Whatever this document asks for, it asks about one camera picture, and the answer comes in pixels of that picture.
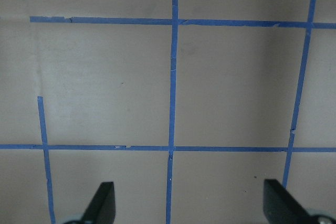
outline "gray floor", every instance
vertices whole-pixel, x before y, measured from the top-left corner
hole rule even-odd
[[[181,19],[306,22],[310,0],[179,0]],[[172,18],[172,0],[0,0],[0,219],[50,223],[37,96],[50,145],[168,146],[172,26],[30,16]],[[314,22],[336,23],[336,0]],[[306,30],[179,26],[175,146],[287,147]],[[313,29],[294,147],[336,147],[336,30]],[[116,224],[166,222],[167,151],[50,150],[57,223],[115,181]],[[171,224],[266,223],[264,178],[286,152],[175,152]],[[336,215],[336,153],[294,152],[288,189]]]

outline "blue tape grid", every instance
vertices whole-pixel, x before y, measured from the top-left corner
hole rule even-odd
[[[315,12],[315,4],[316,4],[316,0],[310,0],[309,12],[308,12],[308,18],[307,18],[308,23],[313,22],[314,12]],[[311,27],[307,27],[306,28],[306,36],[304,38],[304,45],[303,45],[303,52],[302,52],[302,59],[301,59],[301,66],[300,66],[300,73],[299,73],[299,80],[298,80],[298,87],[297,87],[297,91],[296,91],[296,98],[295,98],[295,104],[294,104],[294,110],[293,110],[292,124],[291,124],[291,127],[290,127],[290,133],[289,133],[289,142],[288,142],[288,149],[287,149],[287,155],[286,155],[284,176],[282,178],[282,185],[285,188],[287,187],[287,182],[288,182],[290,162],[291,162],[292,150],[293,150],[294,139],[295,139],[295,130],[296,130],[297,122],[298,122],[299,107],[300,107],[300,101],[301,101],[301,95],[302,95],[304,75],[306,73],[310,37],[311,37]]]
[[[184,152],[287,152],[284,169],[283,185],[287,185],[288,174],[293,152],[336,152],[336,148],[325,147],[294,147],[295,130],[299,114],[299,105],[302,95],[304,75],[309,52],[310,36],[312,29],[336,29],[336,23],[314,23],[314,9],[316,0],[310,0],[309,14],[307,22],[284,22],[284,21],[262,21],[262,20],[216,20],[216,19],[179,19],[178,0],[172,0],[172,19],[151,19],[151,18],[101,18],[101,17],[41,17],[31,16],[32,23],[77,23],[77,24],[133,24],[133,25],[170,25],[172,26],[172,46],[171,46],[171,90],[170,90],[170,124],[169,124],[169,144],[168,146],[125,146],[125,145],[48,145],[47,133],[44,120],[44,111],[40,109],[43,99],[39,97],[39,112],[41,123],[42,145],[20,145],[8,144],[0,145],[0,149],[35,149],[44,150],[45,166],[47,176],[47,187],[49,197],[49,211],[51,223],[55,223],[53,211],[53,192],[51,184],[51,171],[49,162],[49,150],[102,150],[102,151],[168,151],[167,161],[167,188],[166,188],[166,224],[171,222],[171,199],[172,199],[172,178],[173,178],[173,154],[174,151]],[[305,28],[306,36],[304,40],[303,53],[301,59],[299,80],[297,86],[296,100],[293,110],[292,123],[290,129],[289,143],[287,147],[222,147],[222,146],[175,146],[175,94],[176,94],[176,56],[178,41],[178,26],[200,25],[200,26],[248,26],[248,27],[284,27],[284,28]]]

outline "vertical blue tape strip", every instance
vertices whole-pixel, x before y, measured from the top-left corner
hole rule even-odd
[[[171,68],[170,68],[170,116],[169,116],[169,157],[167,162],[167,189],[166,189],[166,224],[171,223],[172,207],[172,180],[173,180],[173,154],[175,133],[175,100],[176,100],[176,59],[177,40],[179,33],[179,0],[172,0],[172,45],[171,45]]]
[[[53,191],[52,191],[53,185],[52,185],[52,180],[51,180],[51,169],[50,169],[47,128],[46,128],[46,120],[45,120],[45,115],[44,115],[43,97],[37,97],[37,105],[38,105],[38,115],[40,119],[43,152],[44,152],[44,164],[45,164],[46,178],[47,178],[48,206],[49,206],[50,221],[51,221],[51,224],[55,224],[56,219],[55,219],[55,213],[54,213],[54,200],[53,200]]]
[[[306,66],[307,66],[309,45],[310,45],[310,38],[311,38],[311,30],[312,30],[312,22],[313,22],[313,19],[314,19],[314,12],[315,12],[315,3],[316,3],[316,0],[310,0],[307,21],[311,24],[311,26],[307,27],[306,36],[304,38],[304,45],[303,45],[299,80],[298,80],[298,87],[297,87],[297,92],[296,92],[296,98],[295,98],[295,104],[294,104],[294,110],[293,110],[293,117],[292,117],[292,123],[291,123],[291,128],[290,128],[290,135],[289,135],[289,142],[288,142],[288,148],[287,148],[284,176],[282,178],[282,185],[285,188],[287,187],[287,182],[288,182],[290,162],[291,162],[293,146],[294,146],[294,139],[295,139],[295,130],[296,130],[296,127],[297,127],[299,109],[300,109],[300,101],[301,101],[301,96],[302,96],[304,75],[306,73]]]

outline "floor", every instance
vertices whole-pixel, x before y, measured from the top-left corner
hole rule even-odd
[[[267,223],[263,181],[336,215],[336,0],[0,0],[0,218]]]

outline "black object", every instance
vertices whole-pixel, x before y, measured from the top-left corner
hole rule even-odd
[[[113,182],[103,182],[82,218],[65,224],[113,224],[116,216],[115,203]]]
[[[325,215],[310,215],[276,179],[264,181],[264,214],[270,224],[336,224]]]

